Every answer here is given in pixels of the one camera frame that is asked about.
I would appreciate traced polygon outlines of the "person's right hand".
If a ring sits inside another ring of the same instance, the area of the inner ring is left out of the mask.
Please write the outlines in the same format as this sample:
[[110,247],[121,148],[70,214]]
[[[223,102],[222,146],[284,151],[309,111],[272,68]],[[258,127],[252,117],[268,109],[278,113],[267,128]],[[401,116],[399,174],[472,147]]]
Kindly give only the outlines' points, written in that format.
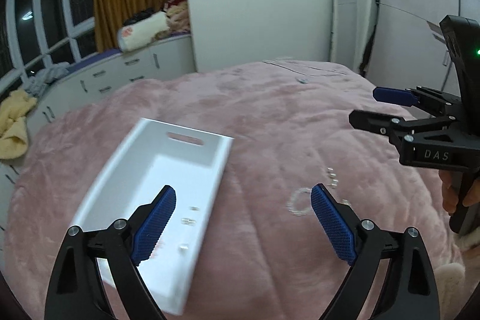
[[[439,178],[442,181],[442,206],[443,209],[449,214],[453,215],[456,212],[456,207],[459,203],[459,191],[453,183],[452,171],[439,171]],[[462,205],[469,207],[475,205],[480,201],[480,182],[476,179],[467,195],[462,201]]]

